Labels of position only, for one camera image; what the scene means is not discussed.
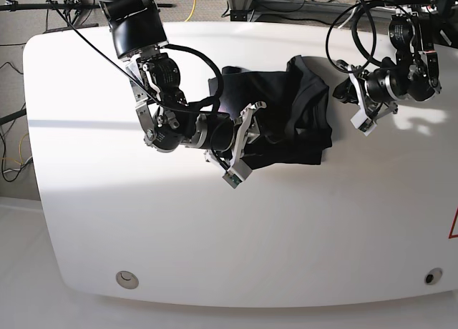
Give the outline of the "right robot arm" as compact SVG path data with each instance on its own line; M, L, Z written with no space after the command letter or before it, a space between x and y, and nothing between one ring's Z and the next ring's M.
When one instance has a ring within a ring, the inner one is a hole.
M169 43L155 0L96 0L107 19L121 72L136 97L135 111L145 143L160 152L183 145L201 149L227 173L263 168L288 156L282 142L273 141L258 126L263 102L248 105L236 118L221 112L224 80L219 68L200 51ZM216 89L199 102L188 102L181 75L167 50L192 54L214 72Z

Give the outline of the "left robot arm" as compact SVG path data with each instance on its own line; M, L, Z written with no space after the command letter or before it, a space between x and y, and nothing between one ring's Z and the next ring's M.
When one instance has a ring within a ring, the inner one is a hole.
M334 89L334 97L343 103L358 106L351 118L352 125L368 134L379 119L398 112L398 103L405 99L424 102L442 90L439 80L439 59L434 48L432 25L422 9L432 0L358 0L349 7L353 14L351 36L365 59L361 66L343 60L331 62L347 78ZM358 33L362 16L371 26L372 40L377 40L372 9L391 7L394 14L388 28L388 38L395 57L375 58L376 44L366 50Z

